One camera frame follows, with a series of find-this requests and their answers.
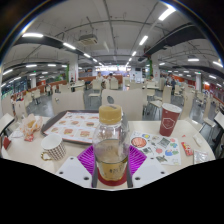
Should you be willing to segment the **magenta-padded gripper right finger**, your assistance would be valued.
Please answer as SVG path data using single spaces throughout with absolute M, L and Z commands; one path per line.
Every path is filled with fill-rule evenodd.
M 127 186 L 140 188 L 157 181 L 168 175 L 168 172 L 160 162 L 150 156 L 146 156 L 134 146 L 129 147 Z

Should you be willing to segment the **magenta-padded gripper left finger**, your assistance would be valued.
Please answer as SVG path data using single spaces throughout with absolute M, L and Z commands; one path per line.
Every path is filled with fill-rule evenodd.
M 56 172 L 56 175 L 84 188 L 97 184 L 93 148 L 88 147 L 77 157 L 70 156 Z

